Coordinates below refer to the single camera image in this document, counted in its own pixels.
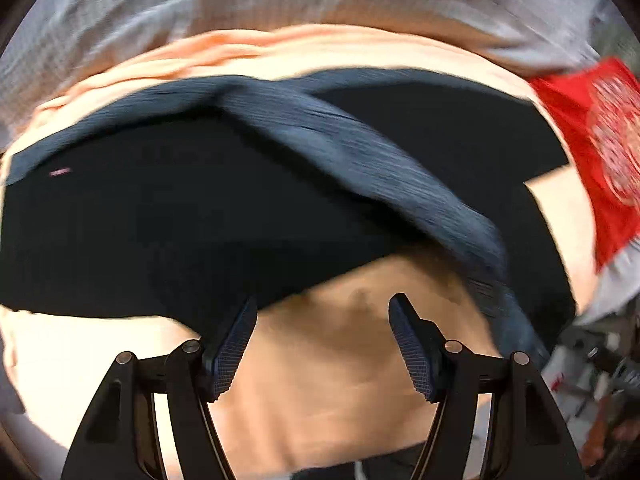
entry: red fabric with print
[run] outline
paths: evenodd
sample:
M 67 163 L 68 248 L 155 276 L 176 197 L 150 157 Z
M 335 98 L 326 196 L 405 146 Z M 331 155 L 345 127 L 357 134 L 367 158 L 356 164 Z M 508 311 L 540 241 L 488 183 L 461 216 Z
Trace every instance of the red fabric with print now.
M 530 82 L 575 159 L 593 205 L 598 270 L 640 233 L 640 86 L 618 59 Z

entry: metal screw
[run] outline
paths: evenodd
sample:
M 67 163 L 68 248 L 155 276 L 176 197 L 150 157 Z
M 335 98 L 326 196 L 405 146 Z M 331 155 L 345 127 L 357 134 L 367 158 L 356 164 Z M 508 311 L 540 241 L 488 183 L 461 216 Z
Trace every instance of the metal screw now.
M 197 341 L 197 339 L 189 339 L 188 341 L 182 343 L 182 351 L 185 354 L 193 354 L 198 350 L 200 350 L 200 343 Z
M 444 349 L 452 354 L 459 354 L 460 352 L 462 352 L 462 343 L 460 341 L 456 341 L 455 339 L 449 339 L 446 343 L 444 343 Z
M 125 365 L 127 364 L 129 361 L 131 361 L 131 352 L 120 352 L 117 356 L 116 356 L 116 362 L 119 365 Z
M 516 352 L 513 355 L 513 360 L 516 361 L 519 365 L 528 365 L 529 364 L 529 356 L 524 352 Z

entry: tan surface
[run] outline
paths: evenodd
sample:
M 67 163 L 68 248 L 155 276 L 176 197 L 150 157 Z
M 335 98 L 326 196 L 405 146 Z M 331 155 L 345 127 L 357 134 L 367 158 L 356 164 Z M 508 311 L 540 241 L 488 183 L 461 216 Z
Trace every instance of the tan surface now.
M 14 153 L 145 86 L 193 75 L 278 79 L 351 66 L 451 73 L 528 98 L 550 121 L 522 79 L 436 41 L 331 25 L 274 33 L 212 32 L 130 60 L 43 105 L 11 146 L 2 176 Z M 593 214 L 584 187 L 572 166 L 527 185 L 545 215 L 581 310 L 596 283 Z M 448 259 L 433 247 L 373 262 L 274 305 L 260 313 L 236 380 L 212 409 L 239 478 L 361 458 L 426 437 L 433 407 L 414 391 L 386 320 L 388 300 L 396 292 L 407 293 L 445 336 L 475 352 L 495 353 L 486 322 Z M 6 423 L 45 480 L 62 469 L 65 449 L 118 352 L 129 349 L 144 358 L 169 352 L 194 336 L 161 318 L 75 319 L 7 310 L 0 330 L 5 364 L 27 409 L 26 416 L 11 416 Z M 170 440 L 166 409 L 158 408 L 162 439 Z M 59 446 L 34 436 L 33 426 Z M 170 478 L 180 478 L 170 446 L 164 458 Z

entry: ribbed blue pad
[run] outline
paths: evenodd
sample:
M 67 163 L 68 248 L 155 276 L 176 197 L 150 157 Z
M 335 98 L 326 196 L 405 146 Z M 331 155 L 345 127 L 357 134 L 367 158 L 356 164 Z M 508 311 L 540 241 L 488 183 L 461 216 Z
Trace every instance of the ribbed blue pad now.
M 242 359 L 251 334 L 254 332 L 257 319 L 258 309 L 255 300 L 251 298 L 234 321 L 213 362 L 214 400 L 231 387 L 240 359 Z
M 397 296 L 389 301 L 389 324 L 415 389 L 432 402 L 436 389 L 431 381 L 431 365 Z

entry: printed logo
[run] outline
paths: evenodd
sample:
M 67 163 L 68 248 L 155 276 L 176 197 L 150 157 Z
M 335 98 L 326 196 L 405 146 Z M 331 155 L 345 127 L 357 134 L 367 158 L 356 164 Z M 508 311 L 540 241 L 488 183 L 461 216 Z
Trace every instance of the printed logo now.
M 593 85 L 591 142 L 612 193 L 640 210 L 640 94 L 617 77 Z

